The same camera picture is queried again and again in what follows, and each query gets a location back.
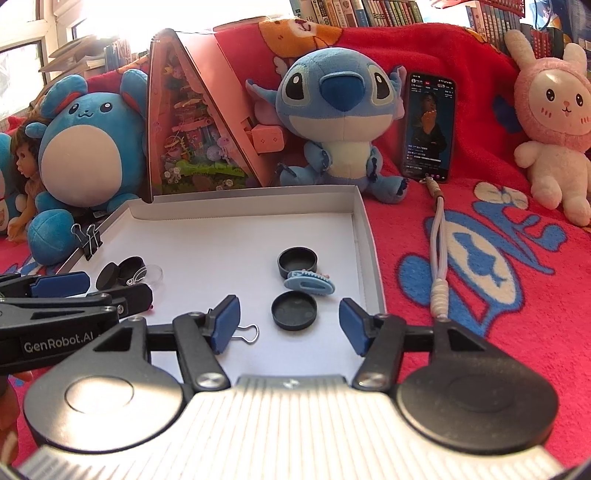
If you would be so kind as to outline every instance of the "phone screen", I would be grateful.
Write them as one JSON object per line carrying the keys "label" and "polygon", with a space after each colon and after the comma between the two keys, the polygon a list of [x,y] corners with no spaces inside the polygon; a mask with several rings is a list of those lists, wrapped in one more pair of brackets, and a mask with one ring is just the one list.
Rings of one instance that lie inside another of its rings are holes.
{"label": "phone screen", "polygon": [[402,176],[447,180],[452,159],[456,84],[452,80],[411,73]]}

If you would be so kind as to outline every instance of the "pink bunny plush toy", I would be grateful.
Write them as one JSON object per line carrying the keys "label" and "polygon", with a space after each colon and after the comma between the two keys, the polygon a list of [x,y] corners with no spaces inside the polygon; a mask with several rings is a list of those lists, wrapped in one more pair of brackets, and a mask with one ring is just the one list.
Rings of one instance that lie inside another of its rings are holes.
{"label": "pink bunny plush toy", "polygon": [[515,163],[527,168],[532,197],[548,209],[560,202],[566,218],[578,226],[591,222],[591,83],[587,58],[575,43],[564,60],[536,60],[518,30],[505,43],[521,70],[515,81],[515,112],[531,141],[515,149]]}

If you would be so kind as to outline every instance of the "silver ribbed plate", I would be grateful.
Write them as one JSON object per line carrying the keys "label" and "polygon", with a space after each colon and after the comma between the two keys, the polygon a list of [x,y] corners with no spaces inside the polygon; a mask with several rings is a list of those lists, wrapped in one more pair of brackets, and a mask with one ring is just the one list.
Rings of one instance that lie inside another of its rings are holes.
{"label": "silver ribbed plate", "polygon": [[386,395],[341,377],[243,377],[195,395],[141,446],[105,455],[42,447],[19,470],[31,480],[548,480],[562,468],[542,447],[494,457],[446,450]]}

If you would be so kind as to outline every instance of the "person on phone screen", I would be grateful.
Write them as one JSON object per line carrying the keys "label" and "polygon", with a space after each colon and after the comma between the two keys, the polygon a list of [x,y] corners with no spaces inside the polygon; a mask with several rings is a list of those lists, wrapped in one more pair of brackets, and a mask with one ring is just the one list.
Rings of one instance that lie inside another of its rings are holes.
{"label": "person on phone screen", "polygon": [[426,148],[424,156],[434,160],[439,160],[439,154],[447,148],[447,141],[437,123],[437,96],[432,92],[421,96],[421,113],[413,122],[411,145]]}

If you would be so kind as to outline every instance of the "light blue plastic clip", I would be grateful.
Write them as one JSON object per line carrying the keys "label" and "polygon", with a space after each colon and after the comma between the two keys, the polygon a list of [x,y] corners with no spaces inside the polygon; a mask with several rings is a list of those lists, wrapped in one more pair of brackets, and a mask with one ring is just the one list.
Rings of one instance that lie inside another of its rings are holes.
{"label": "light blue plastic clip", "polygon": [[299,290],[310,295],[332,295],[335,292],[335,284],[327,277],[307,270],[289,272],[283,285],[290,290]]}

